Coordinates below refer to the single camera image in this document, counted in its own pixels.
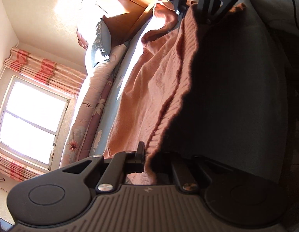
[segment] screw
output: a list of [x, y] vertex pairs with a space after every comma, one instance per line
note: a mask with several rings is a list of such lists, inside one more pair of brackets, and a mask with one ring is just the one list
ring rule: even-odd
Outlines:
[[196, 183], [185, 183], [182, 187], [186, 191], [194, 191], [198, 188]]
[[108, 184], [108, 183], [103, 183], [103, 184], [100, 184], [98, 186], [98, 189], [102, 192], [108, 192], [108, 191], [111, 191], [113, 189], [113, 186], [111, 184]]

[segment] cable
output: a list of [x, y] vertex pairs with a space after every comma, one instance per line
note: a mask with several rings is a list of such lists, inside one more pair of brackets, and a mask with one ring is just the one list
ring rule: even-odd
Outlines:
[[3, 189], [2, 187], [0, 187], [4, 192], [6, 192], [6, 193], [9, 193], [9, 192], [7, 192], [5, 189]]
[[299, 30], [299, 25], [298, 25], [298, 22], [297, 22], [296, 3], [295, 3], [295, 0], [292, 0], [292, 1], [293, 1], [293, 6], [294, 6], [294, 18], [295, 18], [295, 24], [296, 24], [297, 29]]

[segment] pink striped curtain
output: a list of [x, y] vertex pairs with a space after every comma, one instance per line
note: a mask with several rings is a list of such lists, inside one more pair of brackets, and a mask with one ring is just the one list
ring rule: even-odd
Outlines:
[[5, 174], [6, 176], [18, 182], [25, 181], [43, 174], [42, 172], [25, 166], [1, 153], [0, 173]]
[[87, 75], [13, 47], [4, 66], [77, 98]]

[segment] wallpaper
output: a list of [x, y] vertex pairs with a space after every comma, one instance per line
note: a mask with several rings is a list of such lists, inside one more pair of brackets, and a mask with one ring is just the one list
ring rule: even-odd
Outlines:
[[5, 13], [4, 6], [0, 0], [0, 70], [3, 61], [10, 54], [10, 50], [18, 42], [18, 39]]
[[84, 65], [77, 24], [80, 0], [2, 0], [20, 42]]

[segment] wall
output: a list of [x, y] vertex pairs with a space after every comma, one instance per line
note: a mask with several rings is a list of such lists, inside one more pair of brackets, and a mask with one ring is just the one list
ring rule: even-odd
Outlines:
[[9, 57], [10, 50], [18, 43], [18, 38], [6, 15], [2, 0], [0, 0], [0, 70], [5, 58]]
[[87, 74], [85, 65], [79, 65], [79, 64], [73, 63], [69, 60], [66, 60], [66, 59], [61, 58], [61, 57], [56, 56], [56, 55], [53, 55], [51, 53], [48, 53], [46, 51], [43, 51], [41, 49], [38, 49], [36, 47], [33, 47], [33, 46], [25, 44], [25, 43], [19, 43], [17, 47], [19, 49], [31, 52], [35, 55], [40, 56], [40, 57], [46, 58], [48, 60], [51, 60], [51, 61], [59, 63], [59, 64], [66, 65], [66, 66], [68, 66], [72, 69], [75, 69], [75, 70], [78, 70], [80, 72], [83, 72], [83, 73]]
[[85, 64], [85, 49], [78, 44], [81, 0], [2, 0], [20, 42]]

